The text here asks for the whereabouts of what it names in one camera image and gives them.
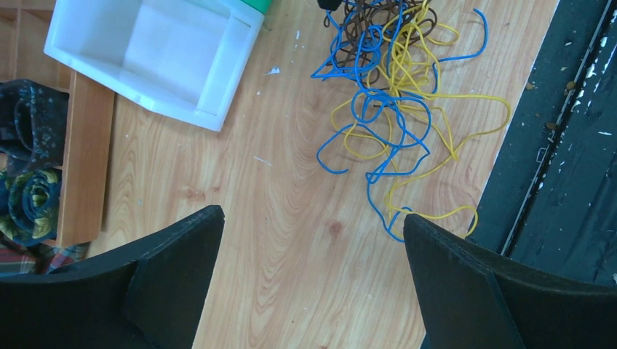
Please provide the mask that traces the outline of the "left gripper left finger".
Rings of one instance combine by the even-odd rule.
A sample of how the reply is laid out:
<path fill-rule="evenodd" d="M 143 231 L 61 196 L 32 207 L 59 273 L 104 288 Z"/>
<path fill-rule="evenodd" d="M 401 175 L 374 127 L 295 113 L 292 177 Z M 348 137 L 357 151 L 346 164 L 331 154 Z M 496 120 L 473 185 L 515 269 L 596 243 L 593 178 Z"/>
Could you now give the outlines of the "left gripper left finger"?
<path fill-rule="evenodd" d="M 225 216 L 218 205 L 46 275 L 1 279 L 3 348 L 191 348 Z"/>

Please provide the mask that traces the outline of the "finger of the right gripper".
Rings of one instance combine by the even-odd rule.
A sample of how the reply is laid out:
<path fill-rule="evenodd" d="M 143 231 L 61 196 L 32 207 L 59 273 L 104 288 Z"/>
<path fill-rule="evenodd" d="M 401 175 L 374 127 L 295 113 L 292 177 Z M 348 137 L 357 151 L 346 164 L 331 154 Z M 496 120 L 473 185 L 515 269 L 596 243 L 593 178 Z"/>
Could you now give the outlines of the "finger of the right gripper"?
<path fill-rule="evenodd" d="M 336 11 L 342 5 L 343 0 L 317 0 L 317 3 L 323 10 Z"/>

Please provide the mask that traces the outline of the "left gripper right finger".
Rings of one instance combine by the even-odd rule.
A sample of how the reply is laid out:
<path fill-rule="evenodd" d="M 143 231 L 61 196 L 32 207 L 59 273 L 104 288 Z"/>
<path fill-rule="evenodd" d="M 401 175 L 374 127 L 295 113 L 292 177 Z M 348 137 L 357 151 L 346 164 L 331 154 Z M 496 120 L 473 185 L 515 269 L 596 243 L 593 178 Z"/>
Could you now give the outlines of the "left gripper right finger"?
<path fill-rule="evenodd" d="M 416 214 L 405 249 L 427 348 L 614 348 L 616 289 L 528 267 Z"/>

